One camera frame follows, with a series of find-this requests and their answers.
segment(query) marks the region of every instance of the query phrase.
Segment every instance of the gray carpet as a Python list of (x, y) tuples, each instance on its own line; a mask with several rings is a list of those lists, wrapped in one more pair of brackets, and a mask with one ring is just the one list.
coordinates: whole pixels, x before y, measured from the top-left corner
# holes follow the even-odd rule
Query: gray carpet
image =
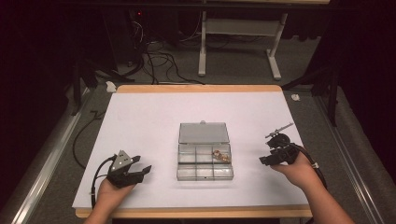
[[(264, 49), (271, 47), (271, 39), (263, 38), (258, 41), (248, 42), (248, 39), (237, 38), (238, 41), (232, 41), (224, 48), (208, 49), (206, 77), (197, 76), (198, 46), (181, 45), (176, 49), (166, 45), (163, 47), (158, 44), (150, 48), (161, 48), (162, 52), (172, 53), (181, 76), (197, 79), (206, 84), (283, 85), (304, 73), (318, 43), (317, 40), (305, 42), (299, 42), (295, 39), (281, 40), (276, 53), (276, 60), (283, 78), (281, 81), (273, 81), (269, 63), (266, 61), (263, 52)], [(209, 45), (216, 47), (221, 46), (221, 43), (219, 41), (209, 41)], [(154, 64), (164, 63), (163, 58), (153, 58), (152, 61)], [(155, 76), (161, 82), (170, 81), (166, 77), (166, 70), (169, 66), (170, 63), (168, 62), (155, 68)], [(175, 74), (175, 67), (169, 71), (168, 76), (174, 81), (181, 80)], [(133, 77), (136, 79), (136, 84), (149, 84), (151, 82), (151, 76), (143, 71)], [(293, 115), (304, 146), (311, 152), (312, 157), (318, 161), (321, 171), (328, 182), (329, 191), (334, 198), (347, 210), (356, 223), (370, 223), (341, 162), (332, 134), (308, 88), (301, 86), (298, 90), (285, 91), (290, 112)], [(293, 93), (300, 94), (301, 101), (292, 101), (290, 95)], [(68, 142), (64, 154), (54, 171), (53, 178), (49, 182), (29, 223), (82, 223), (83, 220), (75, 216), (75, 211), (71, 207), (83, 174), (83, 169), (77, 165), (73, 158), (73, 141), (78, 131), (92, 120), (93, 113), (91, 111), (105, 111), (110, 97), (111, 93), (106, 92), (104, 81), (100, 80), (100, 85), (93, 91), (91, 100), (81, 112), (81, 118), (72, 133), (71, 140)], [(346, 145), (349, 148), (353, 148), (351, 155), (368, 189), (373, 194), (374, 200), (378, 204), (384, 223), (394, 223), (396, 220), (396, 206), (392, 199), (396, 198), (395, 186), (371, 149), (361, 130), (361, 126), (350, 111), (347, 100), (341, 91), (338, 101), (336, 114), (338, 130), (345, 137)], [(83, 164), (86, 164), (90, 157), (100, 125), (101, 120), (92, 122), (77, 140), (77, 156)], [(18, 206), (21, 206), (21, 202), (35, 179), (35, 174), (39, 172), (44, 158), (50, 152), (51, 144), (46, 144), (46, 146), (37, 156), (35, 162), (32, 163), (30, 171), (12, 195), (8, 207), (2, 211), (0, 223), (10, 223), (12, 218), (14, 218), (19, 208)], [(298, 220), (296, 218), (282, 218), (281, 223), (298, 223)]]

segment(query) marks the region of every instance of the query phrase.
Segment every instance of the dark background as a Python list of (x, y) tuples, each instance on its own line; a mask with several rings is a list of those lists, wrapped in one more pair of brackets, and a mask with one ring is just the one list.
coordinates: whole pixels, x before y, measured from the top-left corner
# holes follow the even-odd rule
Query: dark background
[[(329, 15), (317, 12), (290, 13), (283, 38), (298, 35), (304, 41), (322, 36), (308, 72), (328, 65), (335, 49), (345, 50), (343, 63), (337, 64), (341, 67), (340, 86), (375, 152), (395, 180), (392, 145), (396, 139), (395, 3), (391, 0), (331, 2), (332, 6), (337, 4), (357, 6), (360, 10), (352, 14), (336, 13), (331, 21)], [(45, 0), (19, 0), (1, 5), (0, 168), (6, 174), (2, 180), (6, 184), (2, 184), (0, 208), (63, 114), (68, 103), (64, 92), (72, 83), (76, 59), (81, 55), (97, 56), (94, 51), (101, 50), (104, 56), (95, 60), (111, 67), (117, 53), (109, 45), (100, 11), (84, 9), (72, 13)], [(193, 32), (197, 15), (151, 11), (145, 22), (157, 38), (176, 45), (177, 31), (186, 35)]]

